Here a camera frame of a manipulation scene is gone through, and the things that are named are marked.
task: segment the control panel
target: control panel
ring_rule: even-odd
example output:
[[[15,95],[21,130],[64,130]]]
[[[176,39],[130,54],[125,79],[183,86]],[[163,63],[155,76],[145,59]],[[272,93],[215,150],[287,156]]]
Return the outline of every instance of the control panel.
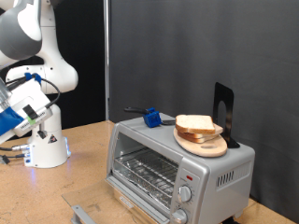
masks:
[[[175,198],[175,212],[172,214],[171,219],[177,224],[190,224],[192,223],[192,210],[196,209],[192,206],[198,192],[200,177],[182,169],[179,180],[178,192],[174,193]]]

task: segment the wire rack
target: wire rack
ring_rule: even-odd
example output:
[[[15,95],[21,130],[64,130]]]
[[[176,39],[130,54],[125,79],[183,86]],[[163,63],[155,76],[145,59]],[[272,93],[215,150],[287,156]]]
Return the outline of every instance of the wire rack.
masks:
[[[178,165],[159,153],[145,148],[119,157],[115,171],[143,189],[150,197],[170,208]]]

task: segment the blue object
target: blue object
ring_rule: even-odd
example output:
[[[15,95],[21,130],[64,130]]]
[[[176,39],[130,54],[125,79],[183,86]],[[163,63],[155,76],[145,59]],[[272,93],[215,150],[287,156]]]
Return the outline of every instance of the blue object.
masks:
[[[156,127],[156,126],[162,124],[159,111],[155,111],[154,107],[148,109],[148,111],[149,111],[149,114],[144,114],[143,119],[150,128],[153,128],[153,127]]]
[[[30,73],[25,73],[26,81],[29,81],[32,78],[32,75]]]
[[[38,73],[34,73],[34,75],[36,75],[36,81],[38,81],[39,84],[41,84],[41,76]]]
[[[11,107],[0,114],[0,136],[24,121]]]

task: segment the black stand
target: black stand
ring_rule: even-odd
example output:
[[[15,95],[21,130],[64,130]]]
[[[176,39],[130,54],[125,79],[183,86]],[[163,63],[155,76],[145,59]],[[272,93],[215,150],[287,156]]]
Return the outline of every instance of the black stand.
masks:
[[[215,96],[213,105],[213,122],[218,124],[218,109],[219,103],[223,101],[226,107],[226,120],[224,132],[221,134],[227,143],[228,148],[238,148],[240,145],[231,138],[232,120],[233,120],[233,106],[234,106],[234,93],[231,89],[216,82]]]
[[[222,224],[239,224],[238,222],[234,221],[233,217],[229,217],[222,222]]]

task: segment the blue block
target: blue block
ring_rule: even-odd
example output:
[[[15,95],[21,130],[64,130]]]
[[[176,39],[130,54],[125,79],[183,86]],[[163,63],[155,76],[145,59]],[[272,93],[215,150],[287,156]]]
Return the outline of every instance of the blue block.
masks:
[[[148,109],[149,114],[143,115],[143,119],[146,122],[146,124],[150,127],[156,127],[160,124],[162,124],[159,111],[155,111],[155,108]]]

